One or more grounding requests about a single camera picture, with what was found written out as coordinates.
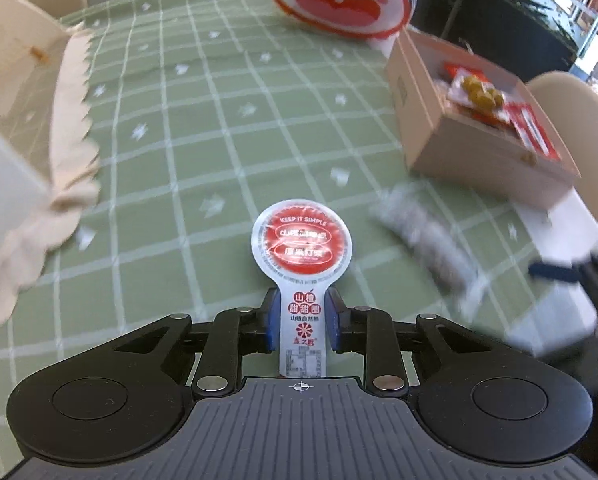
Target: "scalloped paper edge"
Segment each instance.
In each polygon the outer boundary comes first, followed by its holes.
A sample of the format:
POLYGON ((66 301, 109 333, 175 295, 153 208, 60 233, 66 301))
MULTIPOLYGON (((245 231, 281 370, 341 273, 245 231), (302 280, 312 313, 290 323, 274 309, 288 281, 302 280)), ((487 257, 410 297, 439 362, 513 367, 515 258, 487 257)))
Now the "scalloped paper edge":
POLYGON ((95 205, 100 185, 98 146, 86 139, 92 120, 84 102, 88 92, 88 50, 92 34, 82 27, 66 30, 71 37, 59 68, 50 122, 50 201, 10 231, 0 247, 0 325, 14 311, 19 291, 36 282, 47 251, 76 230, 85 208, 95 205))

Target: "red snack package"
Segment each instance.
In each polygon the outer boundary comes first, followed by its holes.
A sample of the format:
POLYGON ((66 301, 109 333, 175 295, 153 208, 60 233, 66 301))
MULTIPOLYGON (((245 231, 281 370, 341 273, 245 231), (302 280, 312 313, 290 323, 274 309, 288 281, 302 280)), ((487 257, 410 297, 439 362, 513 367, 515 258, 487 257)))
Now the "red snack package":
POLYGON ((524 146, 552 160, 560 160, 559 153, 548 138, 528 103, 506 103, 510 122, 524 146))
POLYGON ((484 83, 490 83, 490 79, 488 79, 487 76, 481 70, 478 70, 476 68, 469 68, 467 66, 458 65, 456 63, 450 63, 448 61, 444 63, 444 68, 445 71, 450 75, 451 79, 457 77, 459 70, 465 70, 466 72, 470 72, 471 74, 477 76, 484 83))

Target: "cardboard box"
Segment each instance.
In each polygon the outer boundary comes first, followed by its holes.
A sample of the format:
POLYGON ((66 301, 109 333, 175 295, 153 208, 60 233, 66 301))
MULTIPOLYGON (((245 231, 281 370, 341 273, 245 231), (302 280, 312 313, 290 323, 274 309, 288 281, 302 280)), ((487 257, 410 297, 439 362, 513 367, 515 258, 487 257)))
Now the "cardboard box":
POLYGON ((386 66, 410 170, 549 210, 579 178, 568 149, 519 78, 460 47, 403 30, 386 66), (500 90, 529 103, 560 155, 549 160, 520 141, 472 118, 449 113, 433 79, 448 78, 444 62, 482 70, 500 90))

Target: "blurred plastic wrapper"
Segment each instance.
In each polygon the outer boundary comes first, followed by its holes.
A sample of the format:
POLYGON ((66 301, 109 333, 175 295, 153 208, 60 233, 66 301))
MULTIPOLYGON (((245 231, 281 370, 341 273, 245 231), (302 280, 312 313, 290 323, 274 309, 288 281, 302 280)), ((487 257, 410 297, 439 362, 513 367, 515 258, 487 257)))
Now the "blurred plastic wrapper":
POLYGON ((430 271, 442 292, 450 292, 458 314, 472 322, 488 284, 476 261, 457 243, 447 225, 395 187, 372 210, 373 216, 397 234, 413 256, 430 271))

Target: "tablecloth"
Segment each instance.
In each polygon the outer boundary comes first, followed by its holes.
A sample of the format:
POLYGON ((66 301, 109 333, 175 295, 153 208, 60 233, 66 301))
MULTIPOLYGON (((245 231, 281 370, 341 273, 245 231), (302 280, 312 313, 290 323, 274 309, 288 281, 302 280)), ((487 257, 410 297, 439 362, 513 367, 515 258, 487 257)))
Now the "tablecloth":
MULTIPOLYGON (((0 328, 0 475, 20 459, 5 406, 23 378, 173 312, 201 321, 258 305, 271 282, 250 231, 279 200, 316 200, 346 222, 354 258, 336 286, 348 305, 461 320, 368 212, 396 184, 491 280, 475 326, 502 334, 544 294, 526 279, 537 252, 508 202, 407 172, 386 60, 365 43, 299 28, 268 0, 113 0, 64 22, 81 20, 94 30, 102 195, 0 328)), ((277 362, 249 356, 244 374, 277 362)), ((360 375, 362 358, 329 354, 328 373, 360 375)))

